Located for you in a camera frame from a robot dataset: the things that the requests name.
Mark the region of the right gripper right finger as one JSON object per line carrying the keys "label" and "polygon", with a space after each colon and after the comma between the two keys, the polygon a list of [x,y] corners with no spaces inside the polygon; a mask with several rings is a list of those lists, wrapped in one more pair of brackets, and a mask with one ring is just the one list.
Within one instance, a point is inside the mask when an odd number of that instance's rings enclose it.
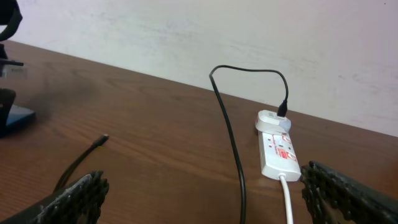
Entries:
{"label": "right gripper right finger", "polygon": [[397,200],[319,162],[301,167],[313,223],[397,224]]}

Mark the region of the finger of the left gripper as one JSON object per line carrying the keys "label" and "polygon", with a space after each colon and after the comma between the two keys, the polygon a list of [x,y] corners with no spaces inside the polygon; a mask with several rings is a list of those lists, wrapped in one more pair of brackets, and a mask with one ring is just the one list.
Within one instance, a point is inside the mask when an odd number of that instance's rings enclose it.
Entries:
{"label": "finger of the left gripper", "polygon": [[2,88],[0,97],[1,97],[1,101],[0,101],[0,104],[1,104],[0,122],[1,123],[0,123],[0,126],[1,126],[1,136],[3,136],[3,135],[5,135],[5,132],[6,132],[7,119],[8,119],[11,107],[16,98],[16,92],[14,90]]}

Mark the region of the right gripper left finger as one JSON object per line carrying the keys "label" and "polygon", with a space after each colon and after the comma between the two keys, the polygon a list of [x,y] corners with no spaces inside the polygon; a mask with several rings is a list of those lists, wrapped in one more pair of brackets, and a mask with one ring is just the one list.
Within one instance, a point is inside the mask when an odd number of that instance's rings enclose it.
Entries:
{"label": "right gripper left finger", "polygon": [[90,172],[1,224],[96,224],[109,191],[102,175]]}

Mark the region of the blue screen Galaxy smartphone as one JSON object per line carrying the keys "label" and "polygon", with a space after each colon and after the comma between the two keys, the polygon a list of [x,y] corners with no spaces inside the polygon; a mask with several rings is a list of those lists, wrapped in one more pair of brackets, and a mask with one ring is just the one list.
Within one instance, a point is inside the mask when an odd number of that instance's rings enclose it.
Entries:
{"label": "blue screen Galaxy smartphone", "polygon": [[17,105],[12,105],[10,112],[6,119],[6,125],[2,131],[3,134],[8,134],[18,129],[22,129],[35,119],[35,112],[28,108]]}

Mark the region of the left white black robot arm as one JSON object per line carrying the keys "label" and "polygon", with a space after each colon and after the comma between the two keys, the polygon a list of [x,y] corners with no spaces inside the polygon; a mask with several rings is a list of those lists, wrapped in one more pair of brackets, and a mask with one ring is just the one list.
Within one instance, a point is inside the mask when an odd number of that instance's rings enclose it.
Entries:
{"label": "left white black robot arm", "polygon": [[[1,31],[1,42],[11,38],[19,28],[22,14],[16,0],[1,0],[1,25],[6,26]],[[5,65],[23,65],[8,59],[4,45],[1,44],[1,73]],[[1,137],[4,136],[7,127],[7,119],[12,104],[16,98],[14,90],[1,88]]]}

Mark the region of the white USB charger plug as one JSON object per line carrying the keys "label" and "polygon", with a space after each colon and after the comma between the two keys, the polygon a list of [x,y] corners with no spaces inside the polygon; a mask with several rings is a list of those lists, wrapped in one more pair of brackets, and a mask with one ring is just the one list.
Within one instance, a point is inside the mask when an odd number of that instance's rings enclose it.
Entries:
{"label": "white USB charger plug", "polygon": [[278,116],[276,112],[262,110],[258,112],[255,127],[258,131],[268,134],[287,134],[292,122],[287,117]]}

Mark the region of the white power strip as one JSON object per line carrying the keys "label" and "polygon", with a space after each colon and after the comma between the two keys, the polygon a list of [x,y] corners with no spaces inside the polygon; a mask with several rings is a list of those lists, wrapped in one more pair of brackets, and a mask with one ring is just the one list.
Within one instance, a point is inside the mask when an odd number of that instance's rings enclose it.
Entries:
{"label": "white power strip", "polygon": [[258,132],[261,174],[274,180],[284,176],[296,182],[301,176],[300,166],[289,134]]}

